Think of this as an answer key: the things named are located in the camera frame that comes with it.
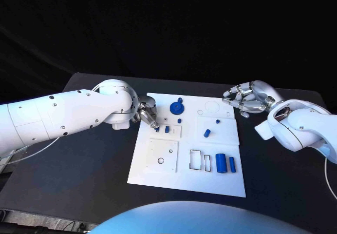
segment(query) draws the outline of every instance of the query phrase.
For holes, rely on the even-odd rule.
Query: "black table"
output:
[[[220,98],[232,87],[76,73],[65,91],[92,89],[111,78],[127,81],[138,94],[150,92]],[[279,93],[288,99],[307,100],[324,106],[314,91],[279,89]],[[101,223],[150,203],[204,201],[262,213],[314,233],[336,233],[337,201],[325,183],[323,155],[311,148],[291,152],[274,138],[262,140],[253,127],[265,120],[266,113],[251,114],[249,119],[240,117],[238,110],[235,114],[246,198],[127,184],[140,123],[131,124],[128,130],[112,130],[111,125],[102,123],[62,137],[49,149],[20,162],[0,193],[0,207]],[[27,155],[49,142],[33,145]],[[330,162],[328,178],[337,191],[337,165]]]

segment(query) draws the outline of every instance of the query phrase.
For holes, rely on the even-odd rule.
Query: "blue object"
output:
[[[170,112],[171,112],[174,115],[180,115],[180,114],[184,112],[183,98],[179,98],[179,99],[177,99],[177,102],[174,102],[174,103],[170,105]]]
[[[229,157],[229,164],[230,164],[230,171],[232,171],[232,172],[236,172],[236,170],[235,170],[233,157]]]
[[[112,232],[308,234],[305,230],[262,214],[197,201],[167,201],[140,206],[105,221],[89,233]]]
[[[226,173],[226,155],[216,154],[216,171],[217,173]]]
[[[204,134],[203,134],[203,136],[209,137],[209,134],[210,134],[210,130],[207,129],[206,132],[204,132]]]

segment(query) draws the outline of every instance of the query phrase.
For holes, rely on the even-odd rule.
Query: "white cable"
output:
[[[7,157],[10,157],[12,155],[17,154],[17,153],[19,153],[22,150],[24,150],[29,146],[30,146],[30,145],[24,146],[24,147],[23,147],[22,149],[19,149],[16,152],[13,152],[13,153],[10,153],[9,155],[0,157],[0,160],[1,160],[3,158],[7,158]]]
[[[333,189],[331,189],[331,187],[330,187],[330,183],[328,183],[328,176],[327,176],[327,161],[328,161],[328,159],[325,158],[325,163],[324,163],[324,174],[325,174],[325,180],[327,180],[328,189],[330,189],[330,191],[331,191],[331,194],[334,195],[334,197],[336,197],[336,199],[337,199],[336,193],[334,193],[334,191],[333,191]]]
[[[4,163],[4,164],[0,164],[0,166],[4,166],[4,165],[9,165],[14,162],[20,162],[22,160],[27,159],[29,157],[33,157],[36,154],[39,154],[56,141],[58,141],[59,137],[53,140],[53,142],[40,150],[37,151],[35,154],[29,155],[27,157],[19,159],[19,160],[14,160],[13,162],[9,162],[9,163]]]
[[[59,222],[60,222],[60,219],[58,220],[58,224],[59,224]],[[55,229],[56,229],[58,224],[55,225]]]

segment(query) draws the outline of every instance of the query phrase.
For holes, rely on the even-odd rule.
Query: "white board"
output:
[[[156,132],[141,122],[128,183],[246,197],[233,107],[225,105],[220,98],[153,93],[147,95],[156,99],[160,130],[164,131],[164,126],[168,125],[170,130],[174,129],[174,134]],[[170,112],[170,104],[179,98],[183,98],[184,112],[174,115]],[[203,136],[206,129],[210,130],[207,138]],[[167,144],[163,142],[158,147],[164,151],[163,156],[166,157],[168,155],[164,154],[171,149],[170,144],[177,142],[176,170],[171,170],[170,167],[170,173],[168,167],[163,171],[160,167],[154,170],[148,169],[148,158],[154,158],[153,161],[160,158],[160,155],[148,151],[153,139],[167,141]],[[190,150],[200,151],[202,170],[190,169]],[[216,154],[219,153],[226,154],[228,173],[225,174],[216,172]],[[204,155],[210,155],[210,172],[204,171]],[[235,158],[235,173],[230,172],[229,157]]]

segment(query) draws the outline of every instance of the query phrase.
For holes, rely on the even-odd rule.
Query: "robotic hand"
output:
[[[264,140],[275,137],[291,151],[315,148],[337,164],[337,116],[318,105],[285,100],[269,84],[256,80],[236,85],[223,93],[223,102],[239,108],[240,115],[269,112],[268,119],[255,127]]]
[[[0,155],[102,122],[115,130],[127,129],[130,120],[143,120],[157,128],[156,115],[156,100],[138,97],[130,85],[115,79],[101,82],[92,91],[82,89],[0,105]]]

